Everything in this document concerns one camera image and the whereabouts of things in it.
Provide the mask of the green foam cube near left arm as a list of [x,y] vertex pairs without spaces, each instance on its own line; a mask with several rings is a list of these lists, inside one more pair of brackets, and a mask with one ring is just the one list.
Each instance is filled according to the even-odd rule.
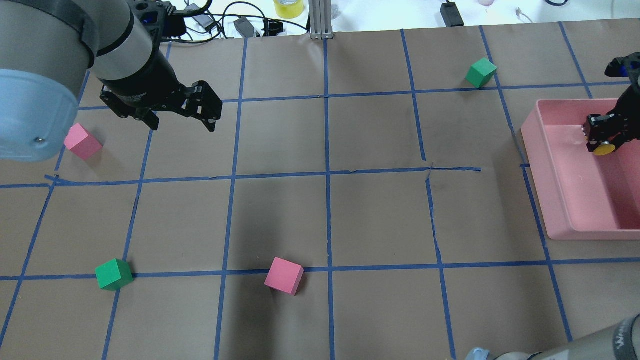
[[112,259],[94,269],[99,289],[117,291],[134,281],[131,266],[125,260]]

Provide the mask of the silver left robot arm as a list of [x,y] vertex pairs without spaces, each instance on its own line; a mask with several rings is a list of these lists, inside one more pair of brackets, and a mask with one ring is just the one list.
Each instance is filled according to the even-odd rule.
[[163,0],[3,0],[1,158],[53,158],[76,120],[91,71],[118,117],[158,129],[157,112],[192,117],[214,132],[223,102],[205,80],[187,87],[164,55],[165,38],[186,32],[203,7]]

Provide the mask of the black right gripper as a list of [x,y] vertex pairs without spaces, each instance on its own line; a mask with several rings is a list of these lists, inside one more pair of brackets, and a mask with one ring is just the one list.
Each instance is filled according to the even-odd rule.
[[613,59],[605,68],[609,78],[628,78],[630,86],[622,93],[615,107],[606,114],[590,114],[585,124],[606,130],[617,150],[640,138],[640,53],[634,52]]

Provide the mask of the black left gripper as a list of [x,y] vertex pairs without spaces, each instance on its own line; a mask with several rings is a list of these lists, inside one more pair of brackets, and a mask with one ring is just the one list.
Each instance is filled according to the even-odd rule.
[[132,117],[157,132],[160,119],[155,112],[172,112],[202,122],[208,132],[215,132],[222,117],[223,102],[205,80],[190,86],[173,75],[142,80],[99,80],[100,99],[118,117]]

